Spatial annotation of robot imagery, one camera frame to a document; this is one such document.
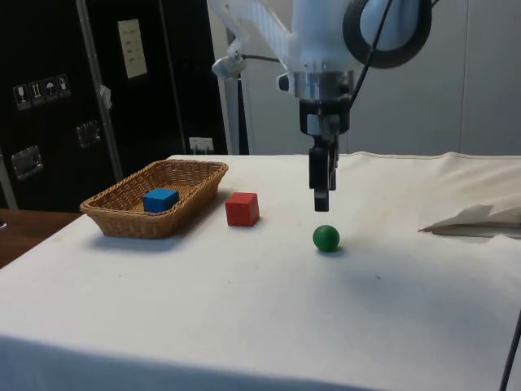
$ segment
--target red cube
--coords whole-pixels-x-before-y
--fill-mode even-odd
[[[253,226],[259,220],[259,202],[256,193],[234,193],[226,201],[229,226]]]

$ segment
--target wall outlet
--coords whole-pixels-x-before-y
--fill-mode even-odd
[[[213,139],[210,137],[190,137],[190,149],[195,153],[213,153]]]

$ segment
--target blue cube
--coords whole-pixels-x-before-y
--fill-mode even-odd
[[[161,213],[172,208],[178,201],[177,190],[157,188],[143,196],[143,208],[148,213]]]

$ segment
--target green ball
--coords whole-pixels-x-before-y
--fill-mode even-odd
[[[332,253],[339,247],[339,232],[332,226],[320,226],[313,233],[313,243],[320,251]]]

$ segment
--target white wall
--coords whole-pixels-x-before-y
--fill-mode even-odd
[[[267,0],[291,26],[292,0]],[[518,0],[440,0],[429,41],[408,64],[371,69],[352,110],[343,152],[521,154]],[[251,28],[244,53],[274,55]],[[278,92],[278,64],[250,60],[243,73],[250,149],[306,153],[298,101]]]

